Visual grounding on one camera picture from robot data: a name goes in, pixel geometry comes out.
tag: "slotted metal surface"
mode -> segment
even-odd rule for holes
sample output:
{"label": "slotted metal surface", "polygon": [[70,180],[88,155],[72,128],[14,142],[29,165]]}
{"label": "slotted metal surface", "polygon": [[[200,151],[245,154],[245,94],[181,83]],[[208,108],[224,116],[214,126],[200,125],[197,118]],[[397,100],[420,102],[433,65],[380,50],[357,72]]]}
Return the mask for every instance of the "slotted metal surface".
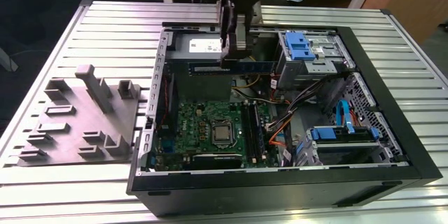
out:
{"label": "slotted metal surface", "polygon": [[[137,199],[125,194],[129,164],[14,167],[14,155],[36,125],[48,98],[50,77],[72,85],[78,64],[93,64],[108,84],[132,79],[144,90],[136,127],[144,126],[158,32],[162,21],[214,22],[214,5],[93,2],[80,7],[17,110],[2,138],[0,159],[0,220],[18,223],[160,221]],[[404,114],[445,178],[425,187],[396,192],[356,208],[312,209],[182,217],[193,222],[285,220],[309,223],[444,223],[448,204],[448,91],[430,61],[393,18],[377,10],[264,6],[265,24],[349,26],[377,67]]]}

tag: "motherboard chip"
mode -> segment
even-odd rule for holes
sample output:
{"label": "motherboard chip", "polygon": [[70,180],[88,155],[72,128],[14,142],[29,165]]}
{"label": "motherboard chip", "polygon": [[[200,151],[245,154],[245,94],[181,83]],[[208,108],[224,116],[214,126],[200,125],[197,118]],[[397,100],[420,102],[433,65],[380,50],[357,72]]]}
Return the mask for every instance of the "motherboard chip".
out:
{"label": "motherboard chip", "polygon": [[232,121],[212,121],[212,144],[218,148],[226,148],[233,143]]}
{"label": "motherboard chip", "polygon": [[214,127],[214,141],[228,141],[230,134],[230,128],[228,126],[216,126]]}

